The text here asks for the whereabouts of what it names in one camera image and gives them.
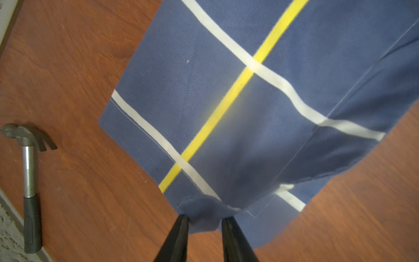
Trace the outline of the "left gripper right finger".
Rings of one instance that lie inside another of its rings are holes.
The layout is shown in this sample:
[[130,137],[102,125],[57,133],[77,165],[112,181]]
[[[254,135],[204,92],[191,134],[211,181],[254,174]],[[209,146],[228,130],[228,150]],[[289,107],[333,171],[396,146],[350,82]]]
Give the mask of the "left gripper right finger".
[[225,262],[259,262],[234,217],[222,220],[222,238]]

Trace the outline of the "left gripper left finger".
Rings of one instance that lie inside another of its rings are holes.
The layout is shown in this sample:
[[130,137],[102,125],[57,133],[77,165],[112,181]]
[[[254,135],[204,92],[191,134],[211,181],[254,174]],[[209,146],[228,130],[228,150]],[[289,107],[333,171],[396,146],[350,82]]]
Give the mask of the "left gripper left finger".
[[185,262],[189,236],[189,218],[179,215],[154,262]]

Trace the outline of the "blue plaid pillowcase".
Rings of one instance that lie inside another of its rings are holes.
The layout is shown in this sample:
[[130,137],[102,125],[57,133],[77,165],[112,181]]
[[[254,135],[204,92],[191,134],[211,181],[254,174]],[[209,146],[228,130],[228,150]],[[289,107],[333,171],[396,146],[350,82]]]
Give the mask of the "blue plaid pillowcase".
[[191,234],[257,248],[418,98],[418,1],[164,1],[99,125]]

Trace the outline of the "steel claw hammer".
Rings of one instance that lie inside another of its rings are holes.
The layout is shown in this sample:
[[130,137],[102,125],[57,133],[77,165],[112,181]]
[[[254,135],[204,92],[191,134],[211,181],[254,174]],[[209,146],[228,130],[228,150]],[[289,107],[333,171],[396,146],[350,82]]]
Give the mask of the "steel claw hammer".
[[43,246],[37,153],[45,152],[47,147],[56,150],[57,145],[43,131],[26,124],[7,123],[1,128],[1,133],[8,138],[15,139],[22,147],[25,252],[35,254]]

